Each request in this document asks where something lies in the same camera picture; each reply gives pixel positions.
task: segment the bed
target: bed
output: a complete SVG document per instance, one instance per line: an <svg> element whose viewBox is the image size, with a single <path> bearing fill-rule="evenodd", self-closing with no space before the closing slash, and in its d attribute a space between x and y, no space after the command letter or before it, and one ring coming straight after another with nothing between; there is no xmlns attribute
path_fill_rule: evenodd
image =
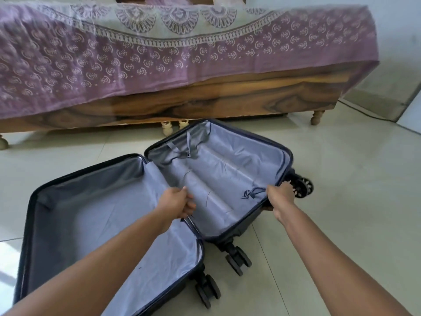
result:
<svg viewBox="0 0 421 316"><path fill-rule="evenodd" d="M169 135L172 121L298 111L316 125L378 65L365 6L158 2L0 4L0 133L161 122Z"/></svg>

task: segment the wooden bed frame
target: wooden bed frame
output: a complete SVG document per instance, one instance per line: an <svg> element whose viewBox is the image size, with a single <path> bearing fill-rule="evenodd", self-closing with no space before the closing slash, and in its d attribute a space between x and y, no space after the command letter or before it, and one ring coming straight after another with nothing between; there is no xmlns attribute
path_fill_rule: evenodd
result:
<svg viewBox="0 0 421 316"><path fill-rule="evenodd" d="M161 122L165 135L188 120L314 111L320 123L364 62L216 77L185 87L114 96L57 111L0 120L0 133ZM1 138L0 149L8 147Z"/></svg>

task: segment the hand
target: hand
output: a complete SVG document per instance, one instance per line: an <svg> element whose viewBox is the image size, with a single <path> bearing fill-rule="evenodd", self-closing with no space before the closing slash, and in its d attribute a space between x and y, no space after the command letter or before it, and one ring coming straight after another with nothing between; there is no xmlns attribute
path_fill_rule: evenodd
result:
<svg viewBox="0 0 421 316"><path fill-rule="evenodd" d="M185 186L182 189L171 187L162 194L154 210L154 213L162 219L161 234L170 228L174 219L184 219L193 214L196 204L190 201L192 198L193 196L187 192L187 187Z"/></svg>
<svg viewBox="0 0 421 316"><path fill-rule="evenodd" d="M268 185L266 194L273 206L273 214L284 226L289 212L297 209L294 204L295 193L289 182L282 182L280 186Z"/></svg>

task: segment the baseboard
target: baseboard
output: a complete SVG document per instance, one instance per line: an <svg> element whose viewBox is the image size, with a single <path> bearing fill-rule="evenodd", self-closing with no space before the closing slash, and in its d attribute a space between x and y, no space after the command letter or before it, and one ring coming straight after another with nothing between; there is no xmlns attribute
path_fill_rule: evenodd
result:
<svg viewBox="0 0 421 316"><path fill-rule="evenodd" d="M398 100L388 99L383 96L366 92L363 90L350 90L345 96L345 100L359 105L377 115L396 122L407 105Z"/></svg>

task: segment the grey fabric lining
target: grey fabric lining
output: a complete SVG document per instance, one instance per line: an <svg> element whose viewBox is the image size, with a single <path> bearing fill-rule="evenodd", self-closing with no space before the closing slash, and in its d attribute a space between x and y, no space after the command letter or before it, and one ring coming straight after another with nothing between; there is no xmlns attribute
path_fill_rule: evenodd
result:
<svg viewBox="0 0 421 316"><path fill-rule="evenodd" d="M29 292L150 212L168 187L154 163L130 158L41 191L35 208ZM188 226L174 221L103 315L130 316L143 309L192 270L202 255Z"/></svg>
<svg viewBox="0 0 421 316"><path fill-rule="evenodd" d="M255 198L241 198L244 192L275 184L291 162L284 150L211 122L152 149L148 158L169 185L186 185L194 195L197 209L191 220L205 238L239 222L266 197L259 192Z"/></svg>

